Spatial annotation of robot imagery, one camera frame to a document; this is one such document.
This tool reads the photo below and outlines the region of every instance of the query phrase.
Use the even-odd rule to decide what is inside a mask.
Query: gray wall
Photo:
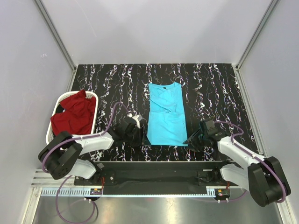
[[[74,63],[237,63],[271,0],[42,0]]]
[[[18,224],[71,70],[33,0],[1,0],[0,30],[0,223]]]
[[[299,1],[282,0],[241,68],[262,138],[292,189],[299,220]]]

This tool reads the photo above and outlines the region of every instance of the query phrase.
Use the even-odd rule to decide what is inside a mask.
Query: folded t-shirt
[[[187,146],[182,86],[149,84],[148,139],[152,145]]]

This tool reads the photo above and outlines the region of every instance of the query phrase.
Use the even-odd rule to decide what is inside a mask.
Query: white laundry basket
[[[77,92],[79,92],[79,91],[71,91],[71,92],[66,92],[66,93],[62,94],[56,102],[56,105],[55,105],[55,108],[53,110],[52,116],[55,114],[56,108],[58,107],[60,101],[64,100],[65,98],[68,98],[71,95],[76,94]],[[95,128],[95,120],[96,120],[96,117],[97,117],[99,98],[93,92],[86,91],[85,93],[86,93],[86,98],[95,97],[95,99],[96,99],[95,111],[94,111],[94,117],[93,117],[93,126],[92,126],[92,132],[91,132],[91,134],[92,134],[94,132],[94,128]],[[53,131],[52,131],[52,124],[51,124],[51,121],[50,121],[48,131],[47,131],[47,135],[46,135],[47,145],[48,145],[49,142],[51,142],[53,140],[53,138],[54,138],[54,136],[53,136]]]

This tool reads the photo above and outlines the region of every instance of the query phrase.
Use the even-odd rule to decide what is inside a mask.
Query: purple cable
[[[93,217],[93,214],[94,214],[94,210],[95,210],[95,207],[96,207],[96,204],[90,200],[90,202],[93,203],[93,212],[91,213],[90,217],[88,219],[86,219],[85,221],[83,222],[80,222],[80,223],[74,223],[74,222],[70,222],[68,220],[66,220],[65,218],[62,217],[61,213],[59,212],[59,209],[58,209],[58,195],[59,195],[59,192],[60,192],[60,189],[62,188],[62,186],[64,185],[64,183],[70,179],[72,176],[68,176],[63,182],[62,184],[60,185],[57,193],[56,193],[56,199],[55,199],[55,205],[56,205],[56,212],[58,214],[58,216],[63,220],[65,221],[66,223],[70,223],[70,224],[84,224],[84,223],[87,223],[92,217]]]
[[[130,113],[130,111],[126,108],[126,106],[125,106],[122,102],[116,102],[116,103],[114,104],[113,108],[112,108],[112,115],[111,115],[111,118],[110,118],[110,120],[109,120],[109,122],[108,122],[108,125],[107,125],[106,129],[103,131],[103,133],[99,133],[98,135],[85,136],[85,137],[83,137],[82,139],[91,139],[91,138],[100,137],[100,136],[106,134],[106,132],[108,131],[108,129],[109,129],[110,126],[112,125],[112,121],[114,120],[114,114],[115,114],[114,112],[115,112],[116,106],[117,106],[118,104],[121,104],[121,105],[126,109],[127,113]]]
[[[285,187],[283,185],[283,183],[281,182],[280,178],[276,175],[276,173],[274,173],[274,171],[260,158],[255,157],[253,154],[249,153],[246,149],[244,149],[242,146],[236,144],[234,142],[235,136],[240,136],[242,134],[244,134],[244,131],[238,127],[237,125],[234,125],[230,122],[226,122],[226,121],[215,121],[215,123],[223,123],[223,124],[228,124],[228,125],[232,125],[234,127],[236,127],[237,129],[239,129],[241,132],[237,133],[237,134],[233,134],[231,137],[231,141],[233,143],[233,145],[235,145],[236,147],[238,147],[240,150],[242,150],[243,152],[245,152],[246,154],[248,154],[250,157],[253,157],[254,159],[256,159],[257,161],[259,161],[267,170],[269,170],[269,172],[274,176],[274,178],[276,179],[276,181],[278,182],[278,184],[280,185],[281,189],[282,189],[282,198],[279,201],[276,201],[277,203],[282,203],[285,201],[285,197],[286,197],[286,191],[285,191]]]
[[[117,106],[118,104],[121,104],[121,105],[127,110],[127,113],[130,113],[129,110],[125,107],[125,105],[124,105],[122,102],[116,102],[116,103],[114,104],[114,106],[113,106],[111,118],[110,118],[109,123],[108,123],[106,129],[104,130],[104,132],[101,133],[101,134],[97,134],[97,135],[85,136],[85,137],[83,137],[82,139],[91,139],[91,138],[96,138],[96,137],[100,137],[100,136],[104,135],[104,134],[108,131],[108,129],[110,128],[110,126],[111,126],[111,124],[112,124],[112,121],[113,121],[113,119],[114,119],[115,109],[116,109],[116,106]],[[49,157],[49,156],[50,156],[56,149],[58,149],[59,147],[61,147],[61,146],[64,145],[65,143],[68,143],[68,142],[71,142],[71,141],[74,141],[74,140],[80,140],[80,139],[81,139],[81,137],[72,138],[72,139],[67,139],[67,140],[65,140],[65,141],[63,141],[63,142],[61,142],[61,143],[59,143],[58,145],[54,146],[54,147],[53,147],[53,148],[46,154],[45,158],[43,159],[43,162],[42,162],[42,169],[43,169],[43,172],[45,172],[45,173],[49,173],[49,172],[46,170],[46,168],[45,168],[45,163],[46,163],[48,157]]]

